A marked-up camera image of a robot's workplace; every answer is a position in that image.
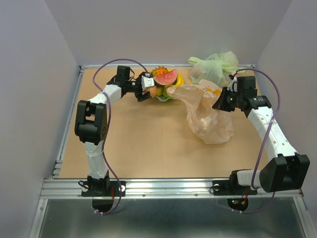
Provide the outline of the fake peach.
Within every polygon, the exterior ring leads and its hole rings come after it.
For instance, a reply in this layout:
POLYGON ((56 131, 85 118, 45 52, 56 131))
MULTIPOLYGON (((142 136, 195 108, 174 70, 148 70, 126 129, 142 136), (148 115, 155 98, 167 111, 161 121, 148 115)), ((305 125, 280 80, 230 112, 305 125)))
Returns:
POLYGON ((154 98, 156 95, 157 95, 157 87, 154 86, 154 87, 151 87, 148 89, 148 92, 150 93, 150 96, 152 98, 154 98))

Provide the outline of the fake watermelon slice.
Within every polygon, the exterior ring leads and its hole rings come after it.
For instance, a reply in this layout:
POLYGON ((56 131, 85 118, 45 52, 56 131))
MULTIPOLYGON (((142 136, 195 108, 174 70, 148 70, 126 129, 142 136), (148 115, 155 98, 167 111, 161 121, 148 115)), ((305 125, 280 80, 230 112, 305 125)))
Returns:
POLYGON ((169 71, 166 74, 154 76, 154 82, 157 85, 166 86, 168 84, 172 84, 178 76, 178 71, 176 69, 169 71))

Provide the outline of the banana print plastic bag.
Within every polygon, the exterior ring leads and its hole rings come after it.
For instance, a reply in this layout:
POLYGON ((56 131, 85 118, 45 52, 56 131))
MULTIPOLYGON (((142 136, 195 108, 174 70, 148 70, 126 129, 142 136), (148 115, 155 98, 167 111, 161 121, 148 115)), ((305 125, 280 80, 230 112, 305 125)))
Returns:
POLYGON ((189 128, 205 144, 223 144, 234 135, 231 114, 212 108, 221 92, 219 86, 204 79, 167 89, 168 95, 185 104, 189 128))

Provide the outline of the fake banana bunch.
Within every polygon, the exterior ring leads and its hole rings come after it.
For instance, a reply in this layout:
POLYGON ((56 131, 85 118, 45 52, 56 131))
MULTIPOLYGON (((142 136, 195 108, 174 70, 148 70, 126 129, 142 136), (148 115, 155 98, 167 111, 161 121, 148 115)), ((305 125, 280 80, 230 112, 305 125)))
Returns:
POLYGON ((184 79, 181 76, 181 74, 178 74, 176 81, 173 82, 172 84, 166 85, 164 88, 167 89, 169 87, 178 87, 178 86, 183 85, 183 84, 184 84, 184 79))

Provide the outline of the fake pineapple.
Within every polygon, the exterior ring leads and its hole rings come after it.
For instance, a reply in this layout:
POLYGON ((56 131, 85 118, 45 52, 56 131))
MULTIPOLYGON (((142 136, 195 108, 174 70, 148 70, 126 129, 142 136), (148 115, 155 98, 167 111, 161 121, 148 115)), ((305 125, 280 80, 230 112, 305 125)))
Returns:
POLYGON ((148 73, 148 74, 151 75, 150 77, 153 78, 154 76, 166 74, 166 73, 168 73, 168 72, 169 72, 169 70, 168 70, 166 67, 164 67, 164 66, 159 66, 159 67, 153 69, 151 72, 145 71, 145 72, 142 72, 140 75, 142 76, 142 75, 144 75, 145 73, 148 73))

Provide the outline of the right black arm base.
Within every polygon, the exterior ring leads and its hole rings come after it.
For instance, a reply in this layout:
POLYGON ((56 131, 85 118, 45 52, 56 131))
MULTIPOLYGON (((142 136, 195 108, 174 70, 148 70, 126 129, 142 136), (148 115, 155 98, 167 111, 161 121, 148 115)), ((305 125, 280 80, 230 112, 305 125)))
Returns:
POLYGON ((227 204, 234 211, 245 213, 249 205, 249 195, 257 195, 258 192, 252 190, 250 186, 240 185, 237 173, 238 171, 233 171, 229 179, 214 181, 209 192, 215 196, 237 196, 238 198, 228 198, 227 204))

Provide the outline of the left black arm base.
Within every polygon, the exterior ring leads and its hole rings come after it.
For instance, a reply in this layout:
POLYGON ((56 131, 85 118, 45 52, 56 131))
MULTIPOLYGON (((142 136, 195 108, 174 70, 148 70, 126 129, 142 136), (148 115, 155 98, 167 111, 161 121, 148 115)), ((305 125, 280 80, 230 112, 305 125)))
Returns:
POLYGON ((108 185, 93 184, 87 180, 79 180, 81 196, 92 198, 92 209, 95 214, 109 215, 119 206, 126 193, 126 181, 109 181, 108 185))

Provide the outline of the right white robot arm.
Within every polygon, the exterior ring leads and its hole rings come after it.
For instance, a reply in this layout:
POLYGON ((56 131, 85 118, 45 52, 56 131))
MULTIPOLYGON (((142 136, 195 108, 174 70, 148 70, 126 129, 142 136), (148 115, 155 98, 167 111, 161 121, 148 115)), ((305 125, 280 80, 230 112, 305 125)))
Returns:
POLYGON ((213 109, 233 112, 240 109, 253 124, 266 150, 268 164, 261 170, 233 171, 228 188, 240 193, 246 186, 262 188, 265 192, 300 189, 305 180, 310 160, 299 154, 288 142, 274 118, 271 103, 266 96, 258 95, 253 76, 231 76, 232 82, 224 87, 213 109))

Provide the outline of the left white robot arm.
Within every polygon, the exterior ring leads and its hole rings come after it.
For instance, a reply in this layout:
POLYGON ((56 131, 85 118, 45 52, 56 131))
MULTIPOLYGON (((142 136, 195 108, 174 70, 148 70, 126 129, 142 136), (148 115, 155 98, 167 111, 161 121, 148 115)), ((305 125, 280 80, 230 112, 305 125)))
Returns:
POLYGON ((93 98, 77 104, 75 135, 83 143, 88 163, 88 181, 93 181, 93 190, 98 195, 110 191, 108 166, 104 159, 104 143, 111 120, 111 106, 127 93, 133 93, 139 102, 151 98, 148 89, 154 88, 151 74, 142 72, 135 80, 130 77, 131 68, 118 66, 116 75, 93 98))

